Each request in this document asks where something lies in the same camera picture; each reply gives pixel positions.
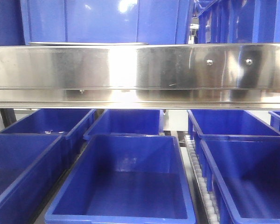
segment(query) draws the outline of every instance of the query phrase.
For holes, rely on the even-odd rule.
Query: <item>screw head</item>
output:
[[[213,60],[208,59],[208,60],[206,60],[206,63],[208,66],[212,66],[214,62],[213,62]]]
[[[253,60],[248,58],[246,59],[246,65],[252,65],[253,64]]]

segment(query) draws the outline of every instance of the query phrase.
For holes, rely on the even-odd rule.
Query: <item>metal frame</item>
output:
[[[280,44],[0,47],[0,108],[280,109]]]
[[[4,127],[8,127],[17,121],[14,110],[12,108],[0,109]]]

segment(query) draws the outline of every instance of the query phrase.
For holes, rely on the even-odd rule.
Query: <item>metal beam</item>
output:
[[[0,107],[280,109],[280,44],[0,47]]]

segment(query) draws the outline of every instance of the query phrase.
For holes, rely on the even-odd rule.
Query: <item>bin bottom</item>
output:
[[[178,175],[116,171],[98,174],[86,215],[187,218]]]
[[[224,181],[242,218],[280,219],[280,182],[248,176]]]
[[[0,195],[23,171],[23,169],[0,169]]]

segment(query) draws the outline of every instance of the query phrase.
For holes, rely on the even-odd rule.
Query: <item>stainless steel rail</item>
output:
[[[0,107],[280,109],[280,44],[0,47]]]

